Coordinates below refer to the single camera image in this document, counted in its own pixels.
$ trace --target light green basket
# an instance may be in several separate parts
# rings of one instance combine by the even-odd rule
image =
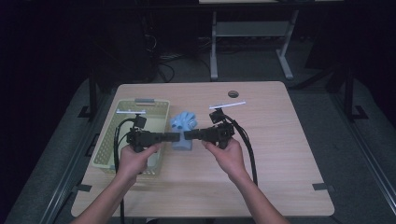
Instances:
[[[114,132],[117,126],[125,119],[133,119],[136,117],[135,114],[129,113],[117,113],[117,111],[145,111],[146,114],[141,114],[140,117],[147,119],[144,130],[152,133],[164,133],[168,112],[169,112],[169,101],[166,100],[154,100],[154,99],[128,99],[120,100],[117,105],[117,109],[113,112],[113,117],[106,129],[106,133],[101,142],[98,142],[99,149],[93,155],[92,166],[100,168],[105,173],[115,173],[114,166]],[[121,138],[130,131],[133,123],[130,121],[125,122],[120,128]],[[122,139],[119,146],[120,150],[125,147],[128,143],[126,137]],[[157,175],[161,169],[161,161],[163,157],[162,149],[157,153],[152,154],[148,158],[148,168],[143,172],[142,175]]]

